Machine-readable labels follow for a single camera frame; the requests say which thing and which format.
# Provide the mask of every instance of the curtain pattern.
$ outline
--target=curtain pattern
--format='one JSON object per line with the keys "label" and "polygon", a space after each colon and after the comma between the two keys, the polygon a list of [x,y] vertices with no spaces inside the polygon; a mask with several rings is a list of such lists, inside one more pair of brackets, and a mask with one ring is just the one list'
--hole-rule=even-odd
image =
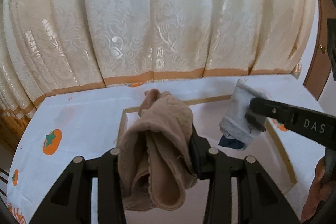
{"label": "curtain pattern", "polygon": [[18,138],[45,97],[165,79],[290,73],[315,0],[0,0],[0,111]]}

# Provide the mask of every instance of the crumpled cloth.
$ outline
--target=crumpled cloth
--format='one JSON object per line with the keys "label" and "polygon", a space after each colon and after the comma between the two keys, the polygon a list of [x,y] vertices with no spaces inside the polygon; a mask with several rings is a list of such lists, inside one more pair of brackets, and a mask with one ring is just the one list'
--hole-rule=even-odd
{"label": "crumpled cloth", "polygon": [[193,113],[169,92],[152,89],[140,118],[120,138],[118,172],[125,210],[174,210],[197,177],[189,156]]}

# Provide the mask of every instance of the white tablecloth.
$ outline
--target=white tablecloth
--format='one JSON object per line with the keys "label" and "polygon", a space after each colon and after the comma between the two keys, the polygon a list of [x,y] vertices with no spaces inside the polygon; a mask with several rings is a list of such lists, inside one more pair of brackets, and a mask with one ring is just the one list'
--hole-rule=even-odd
{"label": "white tablecloth", "polygon": [[[291,75],[242,78],[253,88],[264,91],[271,100],[322,111],[313,96]],[[238,77],[217,77],[170,81],[136,88],[121,86],[46,98],[23,134],[14,156],[10,177],[18,170],[17,184],[8,184],[7,202],[28,223],[50,187],[75,156],[82,155],[88,160],[100,157],[115,147],[123,109],[139,106],[145,90],[169,90],[181,100],[192,100],[232,94],[237,79]],[[61,130],[61,143],[55,153],[45,155],[42,147],[46,135],[54,129]],[[298,180],[286,194],[286,198],[295,212],[300,214],[314,177],[316,163],[324,155],[324,148],[290,131],[282,132],[276,128],[276,132],[289,155]],[[96,206],[96,202],[93,202],[92,223],[97,223]],[[169,218],[169,212],[153,214],[157,214],[160,223],[165,223],[163,219]],[[135,213],[127,213],[129,223],[137,223],[137,218]]]}

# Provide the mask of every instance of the white wall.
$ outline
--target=white wall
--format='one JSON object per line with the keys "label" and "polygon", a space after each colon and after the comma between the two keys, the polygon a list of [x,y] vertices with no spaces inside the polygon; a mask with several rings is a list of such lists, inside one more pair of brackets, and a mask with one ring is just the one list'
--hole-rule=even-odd
{"label": "white wall", "polygon": [[[13,160],[13,155],[5,149],[2,145],[0,145],[0,167],[9,173],[9,169],[11,168]],[[2,177],[4,177],[6,180],[8,179],[4,174],[1,174]],[[0,189],[3,190],[5,193],[7,192],[7,185],[0,181]],[[2,198],[4,201],[6,201],[6,197],[4,197],[2,194],[0,194],[0,198]]]}
{"label": "white wall", "polygon": [[332,73],[329,75],[327,84],[319,98],[319,104],[326,113],[336,116],[336,82]]}

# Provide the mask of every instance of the black bracket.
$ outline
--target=black bracket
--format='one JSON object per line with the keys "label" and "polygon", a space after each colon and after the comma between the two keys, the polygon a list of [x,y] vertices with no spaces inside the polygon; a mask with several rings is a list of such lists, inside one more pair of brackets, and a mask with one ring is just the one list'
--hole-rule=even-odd
{"label": "black bracket", "polygon": [[326,169],[323,184],[336,180],[336,117],[284,103],[254,98],[251,110],[283,123],[286,129],[325,146]]}
{"label": "black bracket", "polygon": [[[193,168],[200,180],[209,179],[204,224],[231,223],[231,177],[238,182],[239,224],[298,224],[292,208],[267,172],[248,156],[230,158],[211,148],[193,127],[189,143]],[[57,179],[30,223],[90,224],[92,179],[98,178],[99,224],[126,224],[117,172],[119,150],[85,160],[75,157]]]}
{"label": "black bracket", "polygon": [[98,178],[98,220],[100,224],[126,224],[122,205],[117,148],[102,157],[75,157],[37,208],[30,223],[90,224],[92,179]]}

